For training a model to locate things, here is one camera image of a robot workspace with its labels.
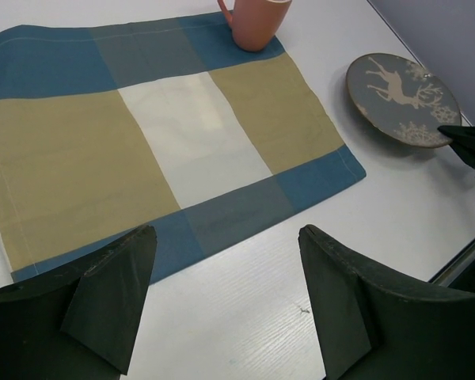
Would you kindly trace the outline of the pink cup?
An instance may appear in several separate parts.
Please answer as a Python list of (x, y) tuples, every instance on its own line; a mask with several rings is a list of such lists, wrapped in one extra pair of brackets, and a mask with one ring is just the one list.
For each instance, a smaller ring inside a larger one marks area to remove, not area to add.
[(292, 1), (237, 0), (232, 10), (223, 0), (217, 0), (217, 4), (234, 43), (244, 51), (257, 52), (273, 39)]

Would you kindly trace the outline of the dark patterned plate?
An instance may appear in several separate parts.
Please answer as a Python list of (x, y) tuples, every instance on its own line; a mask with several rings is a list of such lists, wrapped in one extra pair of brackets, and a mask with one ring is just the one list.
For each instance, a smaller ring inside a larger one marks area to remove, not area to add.
[(440, 148), (452, 139), (442, 125), (460, 126), (462, 115), (453, 93), (429, 70), (387, 53), (355, 59), (345, 75), (352, 104), (381, 133), (409, 146)]

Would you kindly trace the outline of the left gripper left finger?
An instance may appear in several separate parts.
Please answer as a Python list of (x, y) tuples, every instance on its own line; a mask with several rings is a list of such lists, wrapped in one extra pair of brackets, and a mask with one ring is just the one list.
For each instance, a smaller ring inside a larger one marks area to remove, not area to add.
[(131, 363), (157, 235), (106, 246), (0, 288), (0, 379), (118, 379)]

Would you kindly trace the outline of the blue beige checked cloth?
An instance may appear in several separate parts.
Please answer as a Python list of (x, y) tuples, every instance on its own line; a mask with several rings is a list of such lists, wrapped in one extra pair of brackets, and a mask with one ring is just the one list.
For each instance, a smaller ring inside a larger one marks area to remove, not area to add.
[(14, 281), (137, 225), (153, 281), (366, 173), (279, 40), (247, 52), (220, 13), (0, 32), (0, 238)]

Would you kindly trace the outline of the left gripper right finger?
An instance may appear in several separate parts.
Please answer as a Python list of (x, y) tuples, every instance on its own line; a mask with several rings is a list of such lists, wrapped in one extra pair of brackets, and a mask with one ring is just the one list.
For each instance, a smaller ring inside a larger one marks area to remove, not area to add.
[(308, 225), (302, 267), (328, 379), (475, 379), (475, 292), (424, 282)]

